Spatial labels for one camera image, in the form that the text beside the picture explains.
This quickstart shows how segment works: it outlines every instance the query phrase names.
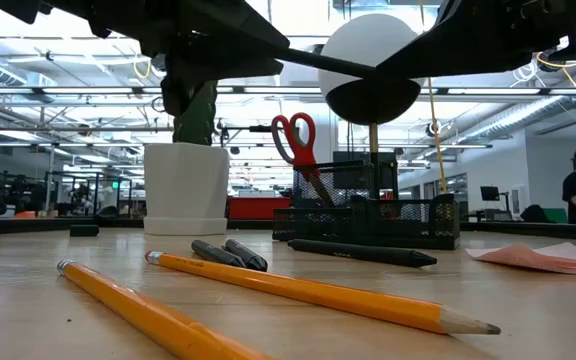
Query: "pencil ferrule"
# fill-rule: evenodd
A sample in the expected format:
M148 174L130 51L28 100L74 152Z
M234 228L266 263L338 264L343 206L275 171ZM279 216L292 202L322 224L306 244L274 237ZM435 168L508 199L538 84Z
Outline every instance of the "pencil ferrule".
M73 263L74 261L72 260L68 260L68 259L64 259L61 260L58 264L57 264L57 270L59 270L59 273L61 275L64 274L64 269L66 268L66 265Z
M159 257L161 255L163 255L161 251L151 251L148 253L148 256L146 256L146 260L151 264L159 265Z

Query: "black marker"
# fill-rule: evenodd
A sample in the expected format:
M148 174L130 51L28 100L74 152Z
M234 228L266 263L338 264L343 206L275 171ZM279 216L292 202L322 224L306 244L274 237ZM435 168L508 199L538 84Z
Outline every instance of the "black marker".
M400 266L422 267L437 263L437 259L424 253L414 250L389 247L362 246L311 240L292 240L288 242L288 246L297 251L306 251L323 255L340 256Z
M250 249L241 245L235 240L226 241L224 244L224 250L241 257L248 269L257 271L268 270L268 263L264 258L255 254Z
M239 256L233 255L218 247L214 247L205 241L195 240L192 242L191 247L197 255L208 261L236 267L246 267L246 264Z

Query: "marker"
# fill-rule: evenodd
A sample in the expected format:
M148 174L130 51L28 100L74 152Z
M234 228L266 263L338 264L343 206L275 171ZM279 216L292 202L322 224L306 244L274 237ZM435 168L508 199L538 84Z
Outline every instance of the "marker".
M241 260L239 256L231 254L228 251L218 247L214 247L205 241L195 240L190 246L192 247L192 250L197 253L197 255L208 261L230 266L243 268L246 267L246 263L244 263L244 261Z
M62 260L57 269L66 279L181 359L272 359L84 265Z
M495 325L474 320L442 304L225 266L159 251L146 253L146 260L188 274L437 334L501 333Z
M241 245L239 242L235 240L228 240L224 244L224 250L235 254L244 261L246 264L246 268L250 270L257 270L257 271L267 271L268 270L268 263L264 258L254 253L252 250L248 249L247 247Z
M419 251L389 247L362 246L311 240L291 240L288 242L288 246L296 251L306 251L400 266L422 267L437 263L437 259Z

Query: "white flower pot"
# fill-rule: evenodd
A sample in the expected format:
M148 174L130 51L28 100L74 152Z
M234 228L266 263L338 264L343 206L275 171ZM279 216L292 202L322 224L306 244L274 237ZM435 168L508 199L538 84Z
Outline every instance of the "white flower pot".
M144 228L151 235L226 232L228 152L176 143L146 146Z

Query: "scissors handle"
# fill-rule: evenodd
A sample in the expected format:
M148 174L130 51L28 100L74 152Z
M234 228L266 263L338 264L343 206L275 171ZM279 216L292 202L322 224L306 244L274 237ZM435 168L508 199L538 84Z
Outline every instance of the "scissors handle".
M297 129L297 120L299 119L304 120L308 125L308 141L306 143L304 143L299 137ZM293 154L295 154L294 158L291 158L288 153L286 153L286 150L281 144L278 128L279 123L281 123L284 127L284 132L286 133L288 144L290 145ZM288 119L283 115L277 115L272 120L270 127L272 130L272 138L275 142L275 146L277 146L279 154L284 160L286 160L287 163L295 166L312 165L316 163L313 147L317 134L315 122L312 117L310 117L310 115L306 113L297 113L290 118L290 121L288 121Z

